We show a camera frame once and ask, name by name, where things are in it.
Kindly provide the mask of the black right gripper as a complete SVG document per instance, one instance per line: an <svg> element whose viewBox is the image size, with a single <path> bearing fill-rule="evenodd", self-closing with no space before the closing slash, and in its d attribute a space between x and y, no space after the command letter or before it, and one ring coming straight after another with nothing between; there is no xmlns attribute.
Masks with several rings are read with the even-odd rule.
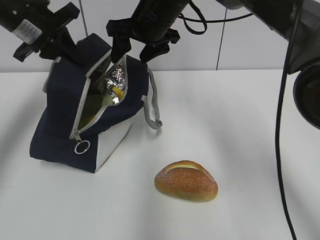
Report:
<svg viewBox="0 0 320 240"><path fill-rule="evenodd" d="M112 62L117 63L132 49L130 39L147 44L139 55L142 63L167 54L167 42L180 40L178 31L171 28L179 14L179 0L141 0L130 18L109 20L106 31L113 37Z"/></svg>

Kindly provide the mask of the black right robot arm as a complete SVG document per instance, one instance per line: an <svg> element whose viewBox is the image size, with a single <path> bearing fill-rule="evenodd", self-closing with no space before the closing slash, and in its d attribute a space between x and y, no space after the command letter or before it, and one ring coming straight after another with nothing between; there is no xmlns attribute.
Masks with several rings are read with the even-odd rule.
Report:
<svg viewBox="0 0 320 240"><path fill-rule="evenodd" d="M222 0L229 10L245 8L271 30L288 41L287 74L298 73L293 88L295 105L312 126L320 126L320 4L315 0ZM141 0L129 18L110 20L106 25L112 37L111 59L117 62L132 48L131 40L144 43L139 58L143 63L167 54L169 45L179 41L172 29L190 6L198 22L208 25L201 10L191 0Z"/></svg>

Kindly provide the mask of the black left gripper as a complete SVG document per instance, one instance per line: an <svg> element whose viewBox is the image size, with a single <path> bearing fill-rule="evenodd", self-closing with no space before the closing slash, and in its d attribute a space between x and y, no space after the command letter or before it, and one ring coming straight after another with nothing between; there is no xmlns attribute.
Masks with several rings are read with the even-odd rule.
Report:
<svg viewBox="0 0 320 240"><path fill-rule="evenodd" d="M2 0L0 25L23 41L13 54L20 62L31 53L55 60L66 57L79 67L88 63L73 41L67 24L78 18L80 10L71 2L52 12L49 0Z"/></svg>

